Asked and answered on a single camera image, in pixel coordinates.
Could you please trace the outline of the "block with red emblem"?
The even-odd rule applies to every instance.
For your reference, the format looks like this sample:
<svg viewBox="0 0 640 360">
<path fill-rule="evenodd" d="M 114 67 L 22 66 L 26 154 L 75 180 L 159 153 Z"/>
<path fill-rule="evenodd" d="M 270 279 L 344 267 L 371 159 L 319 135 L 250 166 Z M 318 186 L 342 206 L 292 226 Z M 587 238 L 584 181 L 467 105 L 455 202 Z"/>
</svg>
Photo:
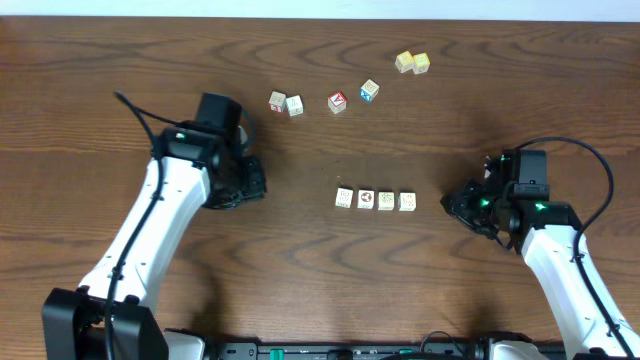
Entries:
<svg viewBox="0 0 640 360">
<path fill-rule="evenodd" d="M 375 192 L 373 190 L 360 189 L 357 197 L 359 209 L 372 209 L 375 204 Z"/>
</svg>

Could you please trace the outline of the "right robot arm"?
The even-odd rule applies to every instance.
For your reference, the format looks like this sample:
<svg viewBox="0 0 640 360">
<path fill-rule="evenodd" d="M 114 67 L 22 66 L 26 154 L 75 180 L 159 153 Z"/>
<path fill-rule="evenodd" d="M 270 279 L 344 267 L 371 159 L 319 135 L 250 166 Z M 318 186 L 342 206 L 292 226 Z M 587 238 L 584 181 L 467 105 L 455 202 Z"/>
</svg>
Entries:
<svg viewBox="0 0 640 360">
<path fill-rule="evenodd" d="M 445 212 L 490 240 L 508 234 L 500 245 L 534 273 L 567 358 L 638 358 L 639 336 L 598 274 L 582 222 L 568 203 L 550 199 L 545 152 L 507 150 L 484 169 L 483 181 L 442 197 Z"/>
</svg>

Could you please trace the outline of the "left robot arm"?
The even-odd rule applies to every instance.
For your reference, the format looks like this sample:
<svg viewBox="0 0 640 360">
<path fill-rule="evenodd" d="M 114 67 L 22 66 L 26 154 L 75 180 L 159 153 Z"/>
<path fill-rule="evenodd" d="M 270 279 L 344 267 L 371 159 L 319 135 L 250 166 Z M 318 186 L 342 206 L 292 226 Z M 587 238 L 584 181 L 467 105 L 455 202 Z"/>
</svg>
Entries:
<svg viewBox="0 0 640 360">
<path fill-rule="evenodd" d="M 229 97 L 205 93 L 194 119 L 149 132 L 140 193 L 96 266 L 74 290 L 55 288 L 42 308 L 50 359 L 212 359 L 187 330 L 163 330 L 154 313 L 178 245 L 201 208 L 227 210 L 266 193 L 249 117 Z"/>
</svg>

